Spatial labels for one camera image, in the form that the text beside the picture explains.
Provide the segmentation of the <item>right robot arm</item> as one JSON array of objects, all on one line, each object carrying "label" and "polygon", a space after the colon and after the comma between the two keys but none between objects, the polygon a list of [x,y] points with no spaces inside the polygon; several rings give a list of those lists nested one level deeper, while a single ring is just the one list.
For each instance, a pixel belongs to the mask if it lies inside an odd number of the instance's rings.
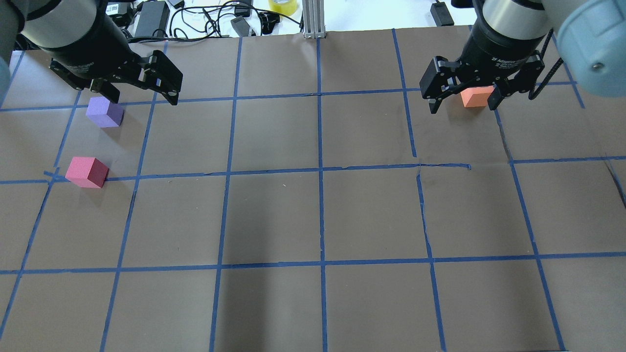
[{"label": "right robot arm", "polygon": [[494,87],[491,110],[515,93],[534,100],[567,64],[588,93],[625,95],[626,3],[623,0],[454,0],[477,15],[460,57],[432,58],[421,96],[436,113],[452,94]]}]

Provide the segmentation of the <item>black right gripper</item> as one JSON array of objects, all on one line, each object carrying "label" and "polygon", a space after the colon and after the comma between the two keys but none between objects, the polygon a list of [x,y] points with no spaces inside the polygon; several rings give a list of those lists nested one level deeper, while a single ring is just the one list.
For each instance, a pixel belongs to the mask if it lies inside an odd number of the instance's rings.
[{"label": "black right gripper", "polygon": [[[474,23],[460,56],[453,62],[442,56],[432,58],[420,79],[421,96],[427,100],[430,113],[436,114],[443,100],[460,93],[460,82],[493,82],[502,77],[488,98],[489,109],[497,109],[512,94],[533,90],[545,69],[537,51],[544,36],[531,34],[528,39],[519,39],[493,29],[487,22]],[[512,79],[503,78],[513,73]]]}]

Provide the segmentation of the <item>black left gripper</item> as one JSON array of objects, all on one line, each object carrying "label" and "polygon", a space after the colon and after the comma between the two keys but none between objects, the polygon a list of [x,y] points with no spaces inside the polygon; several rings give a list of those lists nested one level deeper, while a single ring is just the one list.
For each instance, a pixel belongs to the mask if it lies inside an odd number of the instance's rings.
[{"label": "black left gripper", "polygon": [[75,76],[92,80],[89,90],[112,103],[119,103],[120,91],[103,78],[152,89],[172,106],[179,103],[181,70],[163,51],[154,50],[148,56],[147,76],[141,79],[145,58],[131,50],[125,35],[105,13],[96,13],[92,26],[79,40],[50,47],[49,55]]}]

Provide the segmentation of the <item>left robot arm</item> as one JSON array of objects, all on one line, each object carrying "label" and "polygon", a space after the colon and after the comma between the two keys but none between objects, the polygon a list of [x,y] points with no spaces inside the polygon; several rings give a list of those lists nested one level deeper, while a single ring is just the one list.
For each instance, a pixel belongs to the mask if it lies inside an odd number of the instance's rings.
[{"label": "left robot arm", "polygon": [[95,0],[1,2],[1,98],[11,84],[9,63],[23,35],[51,56],[50,69],[76,90],[89,89],[118,103],[116,83],[161,94],[177,105],[183,74],[161,50],[145,57]]}]

